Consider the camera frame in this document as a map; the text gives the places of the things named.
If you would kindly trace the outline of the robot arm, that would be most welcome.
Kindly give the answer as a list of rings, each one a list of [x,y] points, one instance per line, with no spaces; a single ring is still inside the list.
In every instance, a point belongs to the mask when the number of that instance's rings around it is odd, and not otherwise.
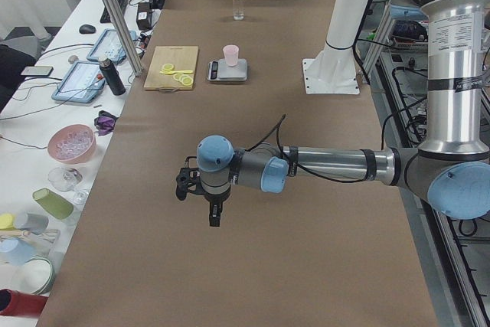
[[[394,0],[429,21],[426,138],[415,148],[340,150],[271,146],[235,148],[223,136],[197,147],[195,167],[176,178],[180,200],[189,194],[209,204],[209,223],[221,221],[233,185],[279,193],[287,177],[307,173],[340,183],[381,181],[405,188],[433,209],[460,220],[489,211],[489,148],[480,138],[484,68],[482,30],[489,0]]]

